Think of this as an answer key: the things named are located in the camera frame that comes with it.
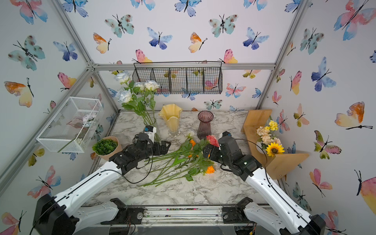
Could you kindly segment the white rose stem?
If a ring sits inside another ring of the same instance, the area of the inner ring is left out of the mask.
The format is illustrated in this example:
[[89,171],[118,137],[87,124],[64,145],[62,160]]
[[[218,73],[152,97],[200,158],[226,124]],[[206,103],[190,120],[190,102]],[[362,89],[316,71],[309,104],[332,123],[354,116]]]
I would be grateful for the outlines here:
[[137,97],[133,90],[129,89],[119,91],[115,97],[125,110],[133,111],[143,118],[146,117],[146,106],[143,96]]
[[148,120],[151,117],[156,118],[155,116],[155,108],[156,108],[156,101],[154,99],[155,93],[159,89],[159,85],[157,82],[148,80],[144,83],[145,86],[145,106],[146,106],[146,117],[143,118],[144,120]]
[[138,97],[141,97],[141,96],[144,97],[144,93],[145,93],[145,86],[144,86],[144,83],[145,83],[145,82],[138,82],[138,83],[135,83],[135,85],[134,85],[133,92],[134,92]]
[[130,80],[132,80],[132,76],[129,72],[124,71],[124,72],[118,73],[114,77],[114,80],[119,82],[120,85],[124,85],[124,84],[127,84],[128,82],[130,82]]

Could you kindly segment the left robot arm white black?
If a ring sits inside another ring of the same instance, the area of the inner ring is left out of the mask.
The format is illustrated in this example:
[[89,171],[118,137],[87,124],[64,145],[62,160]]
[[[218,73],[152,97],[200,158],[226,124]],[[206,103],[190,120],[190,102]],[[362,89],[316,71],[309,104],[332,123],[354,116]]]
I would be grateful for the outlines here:
[[73,235],[95,224],[113,220],[120,204],[98,206],[80,212],[81,206],[111,182],[138,166],[140,161],[166,155],[171,146],[168,141],[155,142],[154,132],[135,135],[132,144],[115,153],[97,171],[74,186],[55,196],[44,195],[36,205],[32,231],[40,235]]

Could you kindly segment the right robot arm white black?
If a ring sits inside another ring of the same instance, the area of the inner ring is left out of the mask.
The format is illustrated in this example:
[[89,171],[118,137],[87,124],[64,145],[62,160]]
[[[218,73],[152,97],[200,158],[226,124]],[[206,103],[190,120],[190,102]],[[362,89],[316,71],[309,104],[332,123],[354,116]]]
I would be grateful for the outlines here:
[[251,154],[243,154],[237,140],[230,134],[219,139],[218,146],[208,144],[204,158],[224,165],[234,175],[254,188],[272,207],[273,213],[249,198],[242,200],[246,218],[274,235],[322,235],[326,229],[324,219],[311,215],[296,204],[266,172],[266,168]]

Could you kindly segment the pink artificial rose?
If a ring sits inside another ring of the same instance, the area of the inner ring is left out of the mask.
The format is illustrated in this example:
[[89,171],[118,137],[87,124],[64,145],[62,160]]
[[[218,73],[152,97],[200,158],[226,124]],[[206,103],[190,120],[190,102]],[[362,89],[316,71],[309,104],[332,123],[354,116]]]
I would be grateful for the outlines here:
[[209,146],[215,146],[215,147],[220,147],[219,142],[217,138],[213,135],[208,135],[206,137],[206,142]]

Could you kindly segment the orange flower front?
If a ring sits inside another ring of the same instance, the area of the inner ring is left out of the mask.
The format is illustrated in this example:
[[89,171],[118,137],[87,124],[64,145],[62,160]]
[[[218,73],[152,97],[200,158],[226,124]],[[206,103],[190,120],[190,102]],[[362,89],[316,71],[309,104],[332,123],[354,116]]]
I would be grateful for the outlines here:
[[215,169],[213,166],[209,166],[206,170],[206,174],[213,174],[215,173]]

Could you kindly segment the clear glass vase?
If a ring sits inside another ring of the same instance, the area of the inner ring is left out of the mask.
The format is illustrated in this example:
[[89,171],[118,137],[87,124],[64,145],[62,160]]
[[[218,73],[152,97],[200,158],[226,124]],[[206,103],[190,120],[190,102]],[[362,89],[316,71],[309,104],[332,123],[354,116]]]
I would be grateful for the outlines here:
[[156,118],[155,117],[151,117],[148,120],[144,120],[144,125],[145,126],[153,126],[154,141],[155,142],[160,142],[161,141],[161,135],[160,135],[160,130],[159,130]]

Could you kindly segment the potted green succulent plant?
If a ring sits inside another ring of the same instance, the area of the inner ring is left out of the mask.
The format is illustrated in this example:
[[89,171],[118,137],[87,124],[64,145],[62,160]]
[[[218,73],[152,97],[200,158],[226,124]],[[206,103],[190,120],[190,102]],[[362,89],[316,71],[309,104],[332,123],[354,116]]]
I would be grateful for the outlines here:
[[95,143],[92,150],[100,158],[109,161],[112,156],[122,151],[122,147],[116,137],[109,136]]

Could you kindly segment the pile of green flower stems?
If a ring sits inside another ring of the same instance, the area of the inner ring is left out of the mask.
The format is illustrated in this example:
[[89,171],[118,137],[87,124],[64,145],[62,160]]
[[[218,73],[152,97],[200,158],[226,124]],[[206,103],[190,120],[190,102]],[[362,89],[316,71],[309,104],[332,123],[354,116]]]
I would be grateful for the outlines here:
[[143,187],[157,187],[181,178],[191,182],[199,174],[206,175],[207,168],[214,165],[213,161],[203,157],[202,150],[207,145],[206,139],[197,142],[194,140],[194,147],[190,140],[194,140],[193,136],[187,135],[178,150],[158,157],[157,161],[161,164],[153,170],[157,176],[151,182],[143,184]]

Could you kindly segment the sunflower bouquet in white vase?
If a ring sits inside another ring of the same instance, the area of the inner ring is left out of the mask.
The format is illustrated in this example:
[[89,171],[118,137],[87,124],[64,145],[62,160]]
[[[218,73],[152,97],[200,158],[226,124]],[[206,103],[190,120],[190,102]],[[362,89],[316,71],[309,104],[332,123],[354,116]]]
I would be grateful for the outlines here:
[[275,135],[278,132],[278,124],[270,120],[265,126],[260,126],[256,132],[258,135],[258,142],[261,144],[261,149],[269,156],[275,157],[279,154],[285,153],[285,148],[281,140]]

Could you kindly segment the purple ribbed glass vase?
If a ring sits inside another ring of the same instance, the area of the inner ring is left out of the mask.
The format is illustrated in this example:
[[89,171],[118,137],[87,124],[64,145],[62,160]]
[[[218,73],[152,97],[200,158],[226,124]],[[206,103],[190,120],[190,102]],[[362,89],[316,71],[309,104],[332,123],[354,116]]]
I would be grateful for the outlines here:
[[197,136],[200,140],[206,139],[207,136],[210,136],[212,133],[211,122],[214,118],[214,115],[210,111],[201,111],[198,114],[198,120],[200,121]]

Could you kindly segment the yellow ruffled vase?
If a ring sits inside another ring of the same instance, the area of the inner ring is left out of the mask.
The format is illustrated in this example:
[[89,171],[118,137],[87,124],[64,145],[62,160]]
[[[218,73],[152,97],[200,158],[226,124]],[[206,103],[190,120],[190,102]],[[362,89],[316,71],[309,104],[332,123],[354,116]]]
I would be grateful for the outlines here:
[[159,112],[159,116],[164,120],[171,136],[180,134],[179,124],[183,109],[176,104],[164,105]]

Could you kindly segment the wooden corner shelf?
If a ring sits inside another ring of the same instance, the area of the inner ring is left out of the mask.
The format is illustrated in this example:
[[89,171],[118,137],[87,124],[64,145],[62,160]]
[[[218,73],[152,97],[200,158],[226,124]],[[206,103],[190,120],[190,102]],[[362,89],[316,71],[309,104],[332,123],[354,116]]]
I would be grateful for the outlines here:
[[270,119],[271,110],[250,110],[241,132],[245,134],[252,155],[273,180],[282,179],[309,157],[307,153],[289,153],[274,135],[277,123]]

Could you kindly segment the metal base rail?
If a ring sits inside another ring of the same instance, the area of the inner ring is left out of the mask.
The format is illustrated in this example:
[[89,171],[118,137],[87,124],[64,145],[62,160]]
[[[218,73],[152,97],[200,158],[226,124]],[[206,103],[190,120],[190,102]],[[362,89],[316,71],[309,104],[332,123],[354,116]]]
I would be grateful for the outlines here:
[[136,225],[167,226],[183,225],[224,225],[256,223],[266,229],[279,231],[288,229],[296,233],[299,227],[304,227],[307,219],[302,213],[284,211],[276,215],[254,202],[245,206],[117,206],[108,202],[94,207],[79,208],[72,214],[78,218],[76,230],[82,230],[95,224],[125,224],[131,221]]

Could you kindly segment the white mesh wall basket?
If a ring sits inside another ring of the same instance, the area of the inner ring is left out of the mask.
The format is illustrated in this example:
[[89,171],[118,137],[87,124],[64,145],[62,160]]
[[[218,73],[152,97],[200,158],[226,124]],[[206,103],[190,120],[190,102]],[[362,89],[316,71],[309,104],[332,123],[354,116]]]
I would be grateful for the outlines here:
[[50,152],[84,153],[103,114],[99,99],[69,97],[36,140]]

